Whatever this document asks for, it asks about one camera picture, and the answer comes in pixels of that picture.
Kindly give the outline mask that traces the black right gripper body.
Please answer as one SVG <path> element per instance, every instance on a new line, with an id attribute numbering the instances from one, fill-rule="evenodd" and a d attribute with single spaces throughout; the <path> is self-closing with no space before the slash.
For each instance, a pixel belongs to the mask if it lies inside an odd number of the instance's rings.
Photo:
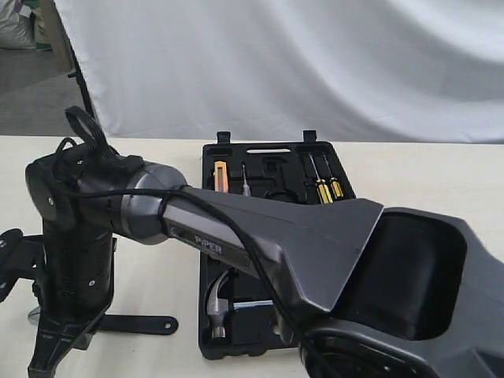
<path id="1" fill-rule="evenodd" d="M 46 279 L 38 298 L 38 330 L 54 332 L 51 316 L 100 320 L 113 299 L 113 233 L 87 220 L 44 219 L 43 245 Z"/>

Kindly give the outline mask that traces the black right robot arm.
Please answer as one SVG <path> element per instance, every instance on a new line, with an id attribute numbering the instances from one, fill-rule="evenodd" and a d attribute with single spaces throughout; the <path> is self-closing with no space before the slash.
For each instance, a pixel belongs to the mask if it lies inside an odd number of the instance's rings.
<path id="1" fill-rule="evenodd" d="M 503 374 L 503 263 L 461 219 L 219 194 L 81 145 L 33 161 L 25 179 L 43 220 L 43 326 L 82 334 L 109 308 L 114 235 L 174 238 L 264 283 L 311 377 Z"/>

